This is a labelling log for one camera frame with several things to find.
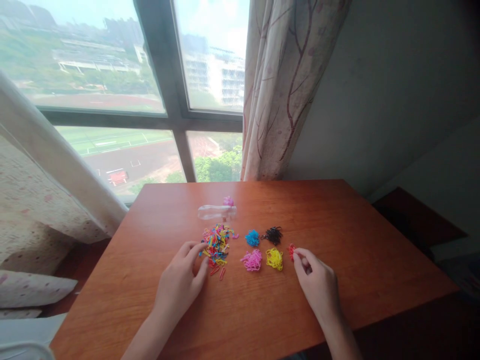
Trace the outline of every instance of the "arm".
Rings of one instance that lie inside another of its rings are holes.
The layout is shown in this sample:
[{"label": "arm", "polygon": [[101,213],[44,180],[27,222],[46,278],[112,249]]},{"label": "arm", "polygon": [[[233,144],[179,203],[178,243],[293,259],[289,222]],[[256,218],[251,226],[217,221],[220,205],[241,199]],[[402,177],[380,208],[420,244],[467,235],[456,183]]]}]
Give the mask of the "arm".
[{"label": "arm", "polygon": [[293,261],[301,289],[323,330],[332,359],[361,360],[362,354],[340,307],[333,269],[302,248],[295,249]]},{"label": "arm", "polygon": [[155,360],[177,323],[197,298],[205,282],[208,258],[205,256],[196,276],[192,269],[206,243],[186,242],[162,273],[155,304],[122,360]]}]

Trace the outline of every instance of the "blue rubber bands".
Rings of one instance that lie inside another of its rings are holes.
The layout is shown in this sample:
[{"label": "blue rubber bands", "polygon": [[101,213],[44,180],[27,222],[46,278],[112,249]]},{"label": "blue rubber bands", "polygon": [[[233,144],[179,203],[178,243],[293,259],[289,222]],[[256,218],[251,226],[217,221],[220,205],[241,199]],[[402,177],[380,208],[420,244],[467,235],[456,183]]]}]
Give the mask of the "blue rubber bands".
[{"label": "blue rubber bands", "polygon": [[245,236],[246,243],[250,245],[252,248],[256,247],[260,244],[259,233],[255,230],[250,230],[248,235]]}]

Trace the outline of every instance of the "window pane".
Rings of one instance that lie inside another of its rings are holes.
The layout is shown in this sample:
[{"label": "window pane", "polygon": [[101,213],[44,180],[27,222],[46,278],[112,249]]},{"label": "window pane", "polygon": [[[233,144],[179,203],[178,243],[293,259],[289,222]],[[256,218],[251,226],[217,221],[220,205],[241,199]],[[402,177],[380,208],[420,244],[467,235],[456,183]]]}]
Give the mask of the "window pane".
[{"label": "window pane", "polygon": [[175,0],[192,109],[242,112],[249,1]]},{"label": "window pane", "polygon": [[1,0],[0,69],[39,106],[165,113],[133,0]]},{"label": "window pane", "polygon": [[242,134],[187,131],[196,181],[240,181]]},{"label": "window pane", "polygon": [[119,196],[150,183],[184,183],[170,130],[56,126],[98,177]]}]

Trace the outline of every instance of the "sky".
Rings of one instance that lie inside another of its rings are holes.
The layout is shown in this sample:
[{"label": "sky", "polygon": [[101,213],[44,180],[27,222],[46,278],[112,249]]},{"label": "sky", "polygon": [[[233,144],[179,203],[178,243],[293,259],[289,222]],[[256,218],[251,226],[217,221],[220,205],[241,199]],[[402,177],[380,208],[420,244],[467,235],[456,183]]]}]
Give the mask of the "sky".
[{"label": "sky", "polygon": [[[104,29],[104,18],[138,20],[133,0],[21,0],[50,11],[64,25],[85,23]],[[211,47],[245,57],[249,0],[175,0],[177,25],[183,34],[204,36]]]}]

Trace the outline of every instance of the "left hand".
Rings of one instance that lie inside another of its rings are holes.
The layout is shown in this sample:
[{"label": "left hand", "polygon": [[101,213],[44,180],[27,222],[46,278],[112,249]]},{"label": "left hand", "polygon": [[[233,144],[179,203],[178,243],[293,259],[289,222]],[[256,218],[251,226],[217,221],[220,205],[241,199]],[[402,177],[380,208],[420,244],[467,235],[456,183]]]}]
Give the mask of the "left hand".
[{"label": "left hand", "polygon": [[161,274],[152,313],[162,314],[164,319],[168,317],[172,326],[180,321],[202,289],[208,272],[208,257],[203,258],[196,276],[193,267],[199,253],[207,246],[187,241]]}]

